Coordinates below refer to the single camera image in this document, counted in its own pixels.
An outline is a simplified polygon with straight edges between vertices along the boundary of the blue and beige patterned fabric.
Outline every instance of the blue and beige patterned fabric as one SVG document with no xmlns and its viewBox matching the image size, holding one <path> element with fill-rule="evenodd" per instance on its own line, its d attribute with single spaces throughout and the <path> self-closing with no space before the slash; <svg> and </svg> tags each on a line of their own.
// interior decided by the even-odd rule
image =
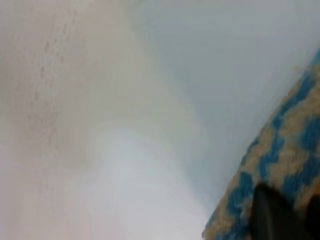
<svg viewBox="0 0 320 240">
<path fill-rule="evenodd" d="M 319 180 L 320 51 L 249 146 L 203 237 L 250 239 L 248 221 L 259 183 L 283 193 L 303 215 Z"/>
</svg>

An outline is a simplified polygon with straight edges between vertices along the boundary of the patterned rug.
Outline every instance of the patterned rug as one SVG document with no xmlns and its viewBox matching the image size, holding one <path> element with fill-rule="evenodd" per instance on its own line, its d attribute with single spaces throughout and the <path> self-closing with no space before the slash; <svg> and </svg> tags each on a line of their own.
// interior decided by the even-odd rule
<svg viewBox="0 0 320 240">
<path fill-rule="evenodd" d="M 283 193 L 303 217 L 320 180 L 320 50 L 249 146 L 203 232 L 205 240 L 250 239 L 254 188 Z"/>
</svg>

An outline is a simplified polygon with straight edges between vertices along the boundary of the white surface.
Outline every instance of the white surface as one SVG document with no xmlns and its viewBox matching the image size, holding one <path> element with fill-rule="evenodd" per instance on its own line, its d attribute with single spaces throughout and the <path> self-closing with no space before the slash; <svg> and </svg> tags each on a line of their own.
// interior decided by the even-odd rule
<svg viewBox="0 0 320 240">
<path fill-rule="evenodd" d="M 1 0 L 5 240 L 195 240 L 320 45 L 313 0 Z"/>
</svg>

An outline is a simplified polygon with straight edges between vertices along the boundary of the white wall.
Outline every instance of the white wall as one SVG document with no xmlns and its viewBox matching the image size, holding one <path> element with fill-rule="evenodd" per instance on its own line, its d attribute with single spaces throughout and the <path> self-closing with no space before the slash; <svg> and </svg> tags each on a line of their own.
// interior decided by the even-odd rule
<svg viewBox="0 0 320 240">
<path fill-rule="evenodd" d="M 320 47 L 316 0 L 122 0 L 143 46 L 209 135 L 186 168 L 207 211 Z"/>
</svg>

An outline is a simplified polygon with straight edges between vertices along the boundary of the black object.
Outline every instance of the black object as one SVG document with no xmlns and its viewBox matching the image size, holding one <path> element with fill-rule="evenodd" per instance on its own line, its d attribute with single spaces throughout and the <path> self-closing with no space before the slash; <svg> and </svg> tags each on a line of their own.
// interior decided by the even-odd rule
<svg viewBox="0 0 320 240">
<path fill-rule="evenodd" d="M 320 213 L 320 198 L 314 200 Z M 320 215 L 310 215 L 319 220 Z M 250 219 L 251 233 L 253 240 L 315 240 L 312 238 L 303 221 L 293 211 L 293 207 L 287 200 L 274 189 L 261 184 L 254 190 L 253 205 Z M 316 226 L 310 222 L 307 224 L 311 230 Z"/>
<path fill-rule="evenodd" d="M 311 198 L 306 212 L 306 229 L 315 240 L 320 240 L 320 196 Z"/>
</svg>

